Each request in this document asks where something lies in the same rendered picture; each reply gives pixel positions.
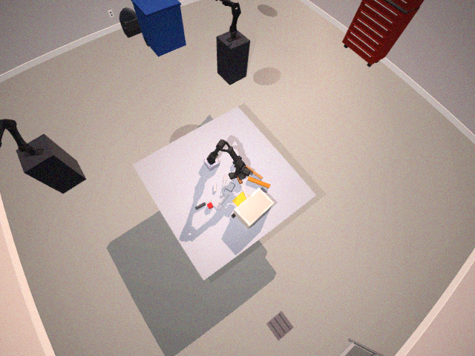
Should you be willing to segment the beige rectangular box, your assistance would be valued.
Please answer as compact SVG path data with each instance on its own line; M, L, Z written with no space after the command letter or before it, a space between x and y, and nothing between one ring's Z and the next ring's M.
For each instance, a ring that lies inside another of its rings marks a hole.
M248 198L242 192L232 201L237 208L231 217L237 217L247 229L256 223L274 204L260 188Z

